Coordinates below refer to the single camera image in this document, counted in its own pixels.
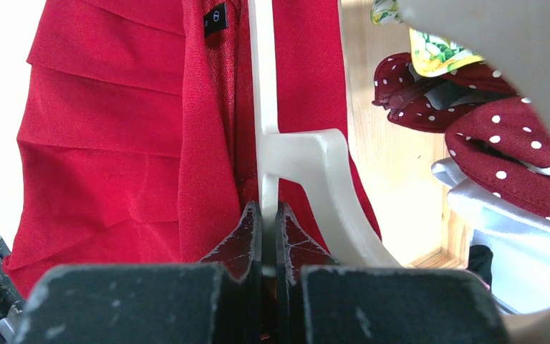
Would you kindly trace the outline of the red skirt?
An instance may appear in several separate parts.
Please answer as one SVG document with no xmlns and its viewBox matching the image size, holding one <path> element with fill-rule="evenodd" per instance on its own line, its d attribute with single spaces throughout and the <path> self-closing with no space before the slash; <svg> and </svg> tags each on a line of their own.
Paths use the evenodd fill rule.
<svg viewBox="0 0 550 344">
<path fill-rule="evenodd" d="M 259 198 L 246 1 L 47 1 L 4 271 L 196 262 Z"/>
</svg>

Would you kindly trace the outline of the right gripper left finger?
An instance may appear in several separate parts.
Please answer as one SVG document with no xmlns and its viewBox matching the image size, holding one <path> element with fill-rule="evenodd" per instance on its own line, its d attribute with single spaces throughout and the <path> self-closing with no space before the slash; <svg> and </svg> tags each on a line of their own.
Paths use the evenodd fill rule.
<svg viewBox="0 0 550 344">
<path fill-rule="evenodd" d="M 261 213 L 251 201 L 237 227 L 200 261 L 225 270 L 213 300 L 213 343 L 261 342 L 261 254 Z"/>
</svg>

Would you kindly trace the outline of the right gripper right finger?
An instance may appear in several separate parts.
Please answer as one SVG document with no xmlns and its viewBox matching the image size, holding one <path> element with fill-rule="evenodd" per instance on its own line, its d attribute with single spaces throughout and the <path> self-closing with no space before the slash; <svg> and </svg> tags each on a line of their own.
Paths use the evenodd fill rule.
<svg viewBox="0 0 550 344">
<path fill-rule="evenodd" d="M 337 265 L 322 246 L 300 226 L 289 204 L 276 214 L 276 299 L 279 343 L 305 343 L 301 269 L 306 265 Z"/>
</svg>

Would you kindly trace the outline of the cream plastic hanger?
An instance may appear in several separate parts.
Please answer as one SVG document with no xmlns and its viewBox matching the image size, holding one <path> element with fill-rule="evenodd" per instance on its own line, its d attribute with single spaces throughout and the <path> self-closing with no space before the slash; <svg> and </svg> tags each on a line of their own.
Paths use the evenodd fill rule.
<svg viewBox="0 0 550 344">
<path fill-rule="evenodd" d="M 280 133 L 271 1 L 249 1 L 251 66 L 263 273 L 276 267 L 279 180 L 299 184 L 333 257 L 357 267 L 399 268 L 365 216 L 352 182 L 349 148 L 337 129 Z"/>
</svg>

